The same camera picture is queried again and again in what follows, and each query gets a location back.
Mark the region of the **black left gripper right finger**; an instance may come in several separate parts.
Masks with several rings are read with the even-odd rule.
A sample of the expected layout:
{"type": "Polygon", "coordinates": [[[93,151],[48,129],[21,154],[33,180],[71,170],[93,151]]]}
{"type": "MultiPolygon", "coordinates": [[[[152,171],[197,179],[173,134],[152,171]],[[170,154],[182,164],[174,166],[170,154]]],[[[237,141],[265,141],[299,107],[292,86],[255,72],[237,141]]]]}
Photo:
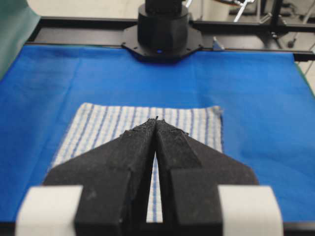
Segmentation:
{"type": "Polygon", "coordinates": [[[271,187],[247,165],[159,120],[157,159],[163,218],[179,236],[280,236],[271,187]]]}

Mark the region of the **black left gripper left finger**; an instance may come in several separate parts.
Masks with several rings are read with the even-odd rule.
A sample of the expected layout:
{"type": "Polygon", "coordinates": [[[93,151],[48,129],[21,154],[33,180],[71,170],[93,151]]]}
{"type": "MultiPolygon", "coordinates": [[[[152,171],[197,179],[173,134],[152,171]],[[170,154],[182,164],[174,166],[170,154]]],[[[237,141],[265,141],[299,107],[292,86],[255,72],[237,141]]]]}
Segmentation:
{"type": "Polygon", "coordinates": [[[17,236],[121,236],[146,212],[156,120],[53,167],[28,190],[17,236]]]}

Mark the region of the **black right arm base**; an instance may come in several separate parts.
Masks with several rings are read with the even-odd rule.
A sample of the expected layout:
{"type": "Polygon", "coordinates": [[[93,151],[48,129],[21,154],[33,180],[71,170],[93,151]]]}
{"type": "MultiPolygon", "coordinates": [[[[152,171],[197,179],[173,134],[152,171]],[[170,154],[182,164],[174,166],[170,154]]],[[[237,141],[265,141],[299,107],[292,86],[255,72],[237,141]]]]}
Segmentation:
{"type": "Polygon", "coordinates": [[[122,47],[138,60],[167,63],[202,49],[203,42],[181,0],[147,0],[138,8],[137,25],[123,31],[122,47]]]}

